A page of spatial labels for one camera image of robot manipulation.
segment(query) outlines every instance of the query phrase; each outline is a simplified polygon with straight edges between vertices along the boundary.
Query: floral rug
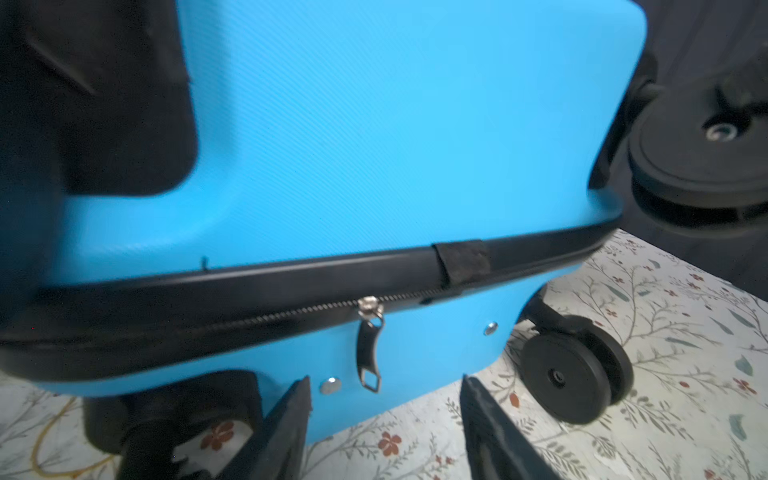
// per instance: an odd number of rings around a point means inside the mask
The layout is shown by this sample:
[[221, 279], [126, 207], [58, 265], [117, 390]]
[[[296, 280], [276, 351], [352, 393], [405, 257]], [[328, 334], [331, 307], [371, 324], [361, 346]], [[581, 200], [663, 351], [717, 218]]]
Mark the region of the floral rug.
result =
[[[553, 281], [546, 300], [614, 335], [635, 371], [635, 390], [586, 426], [553, 420], [518, 378], [529, 322], [477, 374], [562, 478], [768, 479], [768, 303], [624, 232]], [[470, 478], [458, 389], [308, 446], [302, 479]], [[77, 399], [0, 377], [0, 400], [0, 479], [114, 477], [118, 460], [82, 435]], [[175, 453], [189, 459], [186, 472], [215, 473], [249, 434], [225, 422]]]

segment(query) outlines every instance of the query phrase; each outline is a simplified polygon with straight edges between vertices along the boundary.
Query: black edge band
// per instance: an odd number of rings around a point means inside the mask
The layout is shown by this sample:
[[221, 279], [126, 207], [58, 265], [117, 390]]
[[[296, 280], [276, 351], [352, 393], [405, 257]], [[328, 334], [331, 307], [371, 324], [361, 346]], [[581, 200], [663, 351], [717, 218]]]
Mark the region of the black edge band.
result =
[[[617, 226], [613, 220], [486, 240], [491, 269], [485, 278], [438, 296], [387, 303], [387, 311], [581, 262]], [[56, 382], [124, 375], [339, 325], [354, 320], [356, 310], [216, 328], [230, 320], [237, 324], [237, 319], [369, 295], [440, 290], [448, 283], [436, 249], [422, 247], [42, 290], [0, 331], [0, 369]], [[137, 331], [143, 335], [135, 336]]]

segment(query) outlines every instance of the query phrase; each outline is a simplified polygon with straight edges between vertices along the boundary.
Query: zipper pull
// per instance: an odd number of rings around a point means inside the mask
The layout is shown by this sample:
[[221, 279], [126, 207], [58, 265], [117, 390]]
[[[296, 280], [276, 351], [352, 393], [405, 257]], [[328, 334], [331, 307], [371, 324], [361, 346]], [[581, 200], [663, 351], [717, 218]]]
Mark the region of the zipper pull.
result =
[[[362, 321], [357, 333], [357, 374], [362, 386], [374, 393], [379, 393], [382, 376], [376, 365], [376, 341], [384, 328], [384, 304], [374, 296], [366, 296], [357, 300], [358, 313]], [[378, 319], [380, 325], [374, 325]], [[366, 382], [366, 371], [376, 376], [376, 386]]]

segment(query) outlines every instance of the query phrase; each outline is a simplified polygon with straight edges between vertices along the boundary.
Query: metal rivet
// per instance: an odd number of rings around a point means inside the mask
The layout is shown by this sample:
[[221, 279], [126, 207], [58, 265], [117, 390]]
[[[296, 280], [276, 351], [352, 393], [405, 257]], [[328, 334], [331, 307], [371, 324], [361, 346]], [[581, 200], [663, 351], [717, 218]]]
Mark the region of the metal rivet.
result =
[[335, 376], [332, 376], [331, 378], [327, 379], [325, 382], [320, 384], [320, 393], [323, 395], [330, 395], [331, 393], [336, 393], [341, 389], [341, 380], [337, 379]]
[[707, 140], [709, 141], [731, 141], [737, 137], [739, 129], [736, 125], [722, 123], [712, 125], [707, 129]]
[[490, 322], [488, 326], [485, 327], [485, 335], [493, 335], [497, 328], [498, 323]]

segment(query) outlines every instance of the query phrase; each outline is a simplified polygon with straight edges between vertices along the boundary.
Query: textured plastic surface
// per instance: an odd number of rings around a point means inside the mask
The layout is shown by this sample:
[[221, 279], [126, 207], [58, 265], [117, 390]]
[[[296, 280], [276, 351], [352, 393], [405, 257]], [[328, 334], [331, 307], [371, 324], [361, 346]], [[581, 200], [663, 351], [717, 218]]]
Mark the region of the textured plastic surface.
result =
[[578, 227], [645, 35], [625, 0], [185, 0], [194, 172], [71, 197], [51, 285]]
[[[357, 375], [358, 322], [134, 375], [40, 387], [77, 396], [113, 396], [204, 373], [247, 369], [257, 374], [266, 414], [293, 382], [309, 375], [313, 411], [306, 440], [311, 443], [484, 369], [504, 350], [522, 307], [536, 290], [574, 269], [532, 276], [429, 307], [385, 312], [386, 328], [376, 347], [382, 375], [378, 394], [364, 389]], [[486, 336], [490, 322], [498, 323], [498, 328]], [[329, 377], [341, 380], [341, 390], [322, 395], [319, 386]]]
[[[629, 135], [633, 178], [653, 195], [689, 207], [735, 208], [768, 201], [768, 117], [717, 103], [723, 74], [669, 90], [637, 118]], [[729, 124], [731, 141], [707, 140]]]

